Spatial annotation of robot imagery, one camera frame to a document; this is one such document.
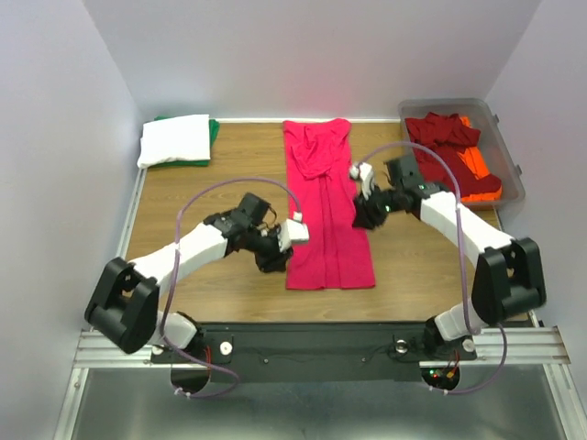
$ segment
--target dark red garment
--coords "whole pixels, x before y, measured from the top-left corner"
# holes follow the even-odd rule
[[[299,197],[309,243],[296,246],[287,267],[288,289],[373,287],[367,234],[352,227],[357,185],[349,179],[350,122],[286,121],[287,184]],[[290,200],[290,215],[295,204]]]
[[[463,125],[459,115],[443,116],[428,113],[424,119],[407,117],[405,124],[412,142],[434,150],[447,162],[457,178],[461,197],[479,193],[495,193],[501,189],[502,181],[498,177],[489,174],[477,179],[459,157],[459,152],[462,153],[465,148],[477,145],[481,134],[479,130]],[[427,181],[443,182],[453,192],[455,191],[452,180],[442,165],[424,151],[415,150],[414,154],[420,172]]]

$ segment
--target wooden table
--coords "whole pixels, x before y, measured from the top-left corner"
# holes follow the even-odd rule
[[[350,134],[353,158],[398,140],[398,124],[355,124]],[[371,160],[383,172],[384,160]],[[173,241],[175,216],[198,191],[238,176],[263,176],[285,182],[281,124],[224,124],[207,168],[149,170],[140,197],[127,253],[133,259]],[[378,180],[384,184],[382,173]],[[238,183],[207,194],[184,218],[187,233],[212,213],[236,206],[246,191],[272,203],[287,216],[285,193],[267,184]],[[479,213],[497,225],[494,211]],[[249,252],[205,266],[179,283],[173,310],[198,321],[384,321],[425,320],[460,302],[457,249],[411,215],[388,217],[369,233],[377,285],[365,290],[287,291],[285,274],[263,274]],[[471,288],[472,266],[469,266]]]

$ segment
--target pink cloth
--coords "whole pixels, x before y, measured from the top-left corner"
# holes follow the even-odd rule
[[[296,246],[288,264],[288,289],[373,287],[367,234],[352,227],[357,185],[349,179],[350,122],[286,121],[287,184],[299,197],[310,242]],[[295,205],[290,200],[290,214]]]

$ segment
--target white towel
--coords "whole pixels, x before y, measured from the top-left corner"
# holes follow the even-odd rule
[[[189,115],[143,125],[137,166],[176,160],[210,160],[208,115]]]

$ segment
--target gray plastic container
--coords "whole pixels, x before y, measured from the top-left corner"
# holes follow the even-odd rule
[[[524,199],[526,192],[520,181],[521,170],[514,165],[504,139],[497,127],[498,119],[481,99],[410,99],[398,105],[402,118],[402,132],[404,140],[410,140],[405,126],[407,117],[423,118],[428,112],[439,115],[468,116],[471,126],[481,130],[479,151],[485,159],[489,171],[502,180],[502,198],[492,202],[466,203],[471,208],[499,207],[504,204]]]

